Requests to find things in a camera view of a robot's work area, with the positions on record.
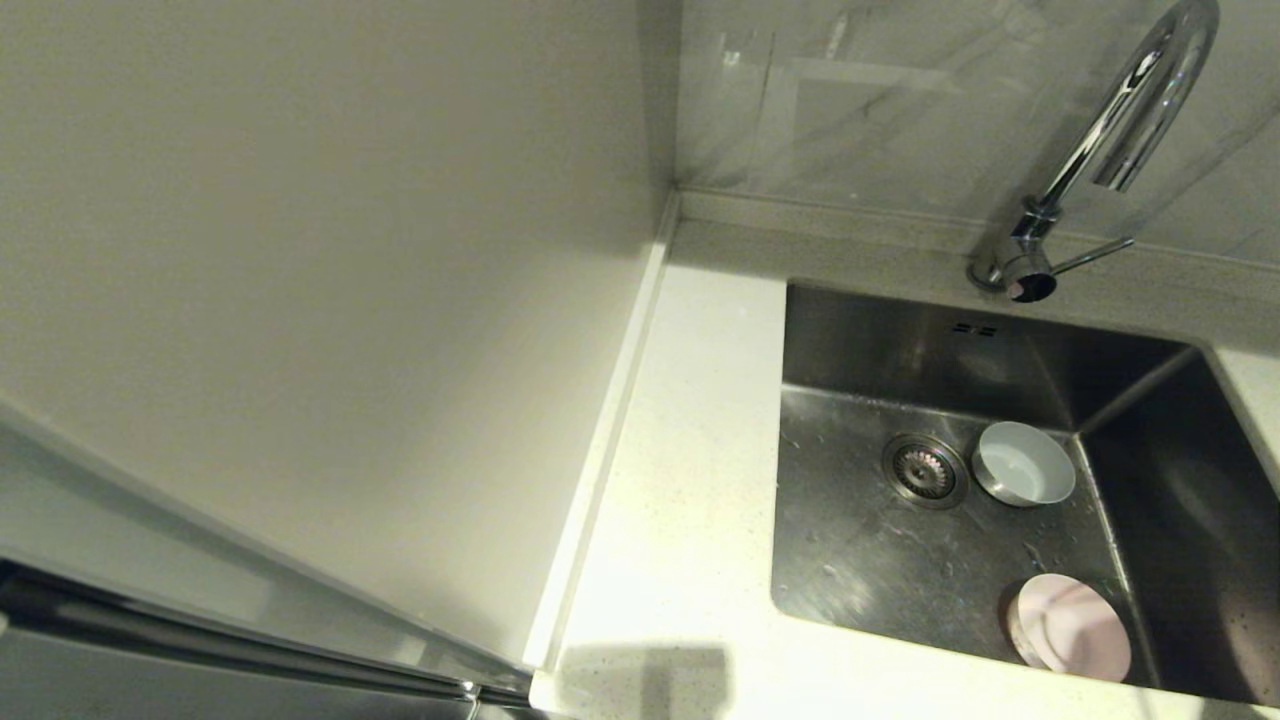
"bowl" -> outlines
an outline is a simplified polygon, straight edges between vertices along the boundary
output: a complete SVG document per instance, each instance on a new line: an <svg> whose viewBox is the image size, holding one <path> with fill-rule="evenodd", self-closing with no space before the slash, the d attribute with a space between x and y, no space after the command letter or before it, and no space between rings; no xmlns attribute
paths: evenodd
<svg viewBox="0 0 1280 720"><path fill-rule="evenodd" d="M982 432L973 474L996 500L1018 507L1062 502L1075 489L1075 465L1053 438L1021 423Z"/></svg>
<svg viewBox="0 0 1280 720"><path fill-rule="evenodd" d="M1129 633L1111 603L1056 573L1027 580L1009 603L1009 635L1032 667L1119 683L1129 674Z"/></svg>

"faucet handle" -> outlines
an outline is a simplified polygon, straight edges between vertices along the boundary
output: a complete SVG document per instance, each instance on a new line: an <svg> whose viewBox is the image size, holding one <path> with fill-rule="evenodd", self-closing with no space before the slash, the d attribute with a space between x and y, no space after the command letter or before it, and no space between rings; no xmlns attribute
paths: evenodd
<svg viewBox="0 0 1280 720"><path fill-rule="evenodd" d="M1097 260L1098 258L1106 258L1107 255L1111 255L1112 252L1119 252L1119 251L1124 250L1125 247L1132 247L1135 242L1138 242L1138 241L1134 240L1133 236L1121 237L1120 240L1116 240L1114 242L1108 242L1108 243L1103 245L1102 247L1097 247L1094 250L1091 250L1091 251L1085 252L1084 255L1076 255L1075 258L1071 258L1070 260L1064 260L1062 263L1059 263L1057 265L1053 265L1053 274L1055 275L1061 275L1062 273L1065 273L1068 270L1074 270L1074 269L1079 268L1080 265L1085 265L1088 263L1092 263L1092 261Z"/></svg>

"faucet spout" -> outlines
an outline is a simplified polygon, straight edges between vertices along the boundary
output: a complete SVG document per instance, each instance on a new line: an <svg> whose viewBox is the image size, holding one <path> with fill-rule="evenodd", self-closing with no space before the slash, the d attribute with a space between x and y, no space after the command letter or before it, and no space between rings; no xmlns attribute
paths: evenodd
<svg viewBox="0 0 1280 720"><path fill-rule="evenodd" d="M1124 192L1142 170L1190 94L1213 46L1217 0L1179 0L1151 28L1111 85L1097 117L1039 196L1028 196L1014 231L979 251L969 277L1018 302L1043 300L1057 287L1043 241L1062 215L1062 199L1103 143L1111 143L1093 182ZM1121 128L1121 120L1128 119Z"/></svg>

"chrome faucet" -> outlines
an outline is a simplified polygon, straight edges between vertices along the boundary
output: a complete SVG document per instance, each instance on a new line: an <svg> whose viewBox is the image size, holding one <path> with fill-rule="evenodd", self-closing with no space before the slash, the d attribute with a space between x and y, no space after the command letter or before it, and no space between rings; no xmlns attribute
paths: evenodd
<svg viewBox="0 0 1280 720"><path fill-rule="evenodd" d="M1117 192L1129 190L1196 85L1213 46L1217 19L1217 0L1179 0L1156 22L1053 182L1039 197L1023 199L1024 214L1012 233L988 242L973 259L969 278L974 283L1005 291L1016 302L1036 302L1053 292L1056 275L1133 245L1132 237L1121 238L1056 266L1044 255L1044 238L1062 217L1062 199L1126 111L1128 126L1093 182Z"/></svg>

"white wall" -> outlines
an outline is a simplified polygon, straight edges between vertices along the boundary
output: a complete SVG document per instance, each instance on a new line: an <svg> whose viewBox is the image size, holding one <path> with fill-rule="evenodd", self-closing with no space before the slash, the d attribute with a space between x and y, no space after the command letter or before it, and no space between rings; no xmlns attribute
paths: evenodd
<svg viewBox="0 0 1280 720"><path fill-rule="evenodd" d="M1009 225L1172 4L690 3L677 176ZM1220 5L1208 65L1142 176L1125 195L1076 186L1062 229L1280 264L1280 3Z"/></svg>
<svg viewBox="0 0 1280 720"><path fill-rule="evenodd" d="M666 5L5 3L6 415L518 657L669 178Z"/></svg>

